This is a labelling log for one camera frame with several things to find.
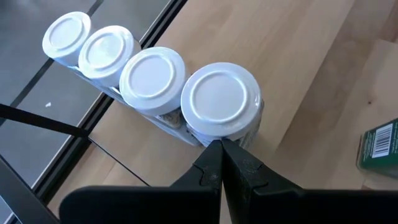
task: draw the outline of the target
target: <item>wooden surface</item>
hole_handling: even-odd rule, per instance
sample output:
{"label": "wooden surface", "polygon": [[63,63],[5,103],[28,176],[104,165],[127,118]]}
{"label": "wooden surface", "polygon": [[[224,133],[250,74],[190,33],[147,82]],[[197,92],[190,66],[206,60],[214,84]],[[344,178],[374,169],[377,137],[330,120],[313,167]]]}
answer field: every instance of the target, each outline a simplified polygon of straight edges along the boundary
{"label": "wooden surface", "polygon": [[[190,0],[157,45],[180,53],[192,73],[233,62],[254,74],[266,108],[252,151],[264,160],[289,127],[353,2]],[[170,185],[202,151],[119,103],[91,138],[151,185]]]}
{"label": "wooden surface", "polygon": [[62,199],[73,190],[89,185],[145,186],[112,157],[92,144],[47,207],[58,216]]}
{"label": "wooden surface", "polygon": [[[361,189],[365,185],[371,189],[397,189],[396,180],[362,172],[355,163],[360,136],[398,117],[397,59],[398,45],[378,40],[335,123],[322,127],[319,121],[326,122],[326,116],[316,116],[309,110],[297,113],[300,121],[292,123],[278,153],[270,160],[271,167],[303,187]],[[303,122],[301,118],[312,121],[300,127],[302,135],[294,131],[298,128],[295,125]],[[303,138],[310,134],[307,131],[314,130],[316,134]]]}
{"label": "wooden surface", "polygon": [[337,124],[374,41],[383,35],[381,30],[388,23],[393,4],[394,1],[355,2],[283,141],[266,160],[278,173],[302,187],[358,188],[330,184],[341,151],[328,146],[338,132]]}
{"label": "wooden surface", "polygon": [[379,38],[389,42],[396,42],[398,39],[398,1],[392,6],[389,17],[384,24]]}

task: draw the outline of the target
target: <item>white jar lid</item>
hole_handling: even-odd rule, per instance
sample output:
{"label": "white jar lid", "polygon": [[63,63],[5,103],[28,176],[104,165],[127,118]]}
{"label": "white jar lid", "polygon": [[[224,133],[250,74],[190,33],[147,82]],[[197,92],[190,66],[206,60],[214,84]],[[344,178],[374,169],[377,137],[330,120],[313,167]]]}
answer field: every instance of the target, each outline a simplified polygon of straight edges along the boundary
{"label": "white jar lid", "polygon": [[232,63],[212,63],[196,71],[185,84],[181,109],[189,126],[214,138],[247,130],[261,109],[261,91],[246,69]]}
{"label": "white jar lid", "polygon": [[65,14],[53,22],[45,32],[42,41],[43,51],[54,59],[73,54],[84,44],[90,29],[90,17],[84,12]]}
{"label": "white jar lid", "polygon": [[111,87],[119,84],[120,71],[138,44],[130,31],[108,26],[87,39],[79,55],[79,68],[89,79]]}
{"label": "white jar lid", "polygon": [[126,103],[143,114],[169,113],[180,107],[188,73],[181,56],[166,47],[145,49],[128,61],[120,78]]}

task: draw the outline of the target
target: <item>black rod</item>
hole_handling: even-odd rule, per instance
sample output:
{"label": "black rod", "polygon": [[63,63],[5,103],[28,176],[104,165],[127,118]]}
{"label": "black rod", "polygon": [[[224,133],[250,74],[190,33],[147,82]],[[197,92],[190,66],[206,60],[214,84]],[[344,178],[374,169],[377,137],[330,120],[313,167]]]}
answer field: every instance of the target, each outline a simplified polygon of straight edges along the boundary
{"label": "black rod", "polygon": [[18,121],[60,133],[71,134],[76,137],[87,137],[89,135],[89,132],[82,128],[13,108],[11,106],[6,106],[4,104],[0,104],[0,118],[10,119],[12,121]]}

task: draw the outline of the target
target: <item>green box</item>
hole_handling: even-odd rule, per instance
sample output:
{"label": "green box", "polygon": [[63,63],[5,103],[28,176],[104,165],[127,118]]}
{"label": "green box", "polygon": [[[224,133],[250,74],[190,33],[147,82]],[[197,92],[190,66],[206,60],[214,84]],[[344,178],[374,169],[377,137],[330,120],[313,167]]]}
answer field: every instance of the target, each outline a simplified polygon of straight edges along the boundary
{"label": "green box", "polygon": [[357,165],[398,178],[398,118],[362,135]]}

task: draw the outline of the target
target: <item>wooden countertop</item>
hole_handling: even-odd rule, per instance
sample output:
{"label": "wooden countertop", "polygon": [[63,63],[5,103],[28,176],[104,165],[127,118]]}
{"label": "wooden countertop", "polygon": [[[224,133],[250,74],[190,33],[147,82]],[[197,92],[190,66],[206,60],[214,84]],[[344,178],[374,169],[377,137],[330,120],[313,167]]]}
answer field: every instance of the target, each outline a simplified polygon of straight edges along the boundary
{"label": "wooden countertop", "polygon": [[[361,135],[398,118],[397,59],[397,44],[377,40],[333,128],[319,127],[314,121],[319,121],[320,117],[312,113],[312,118],[305,120],[312,119],[312,126],[317,126],[318,133],[302,142],[298,139],[313,128],[302,126],[301,134],[288,133],[281,148],[269,160],[271,167],[306,188],[361,189],[365,186],[397,190],[398,181],[356,167]],[[287,147],[293,142],[296,142],[297,152]]]}
{"label": "wooden countertop", "polygon": [[[354,0],[189,0],[158,41],[195,70],[232,62],[258,81],[266,107],[251,153],[274,153]],[[91,138],[151,185],[170,185],[200,155],[113,103]]]}

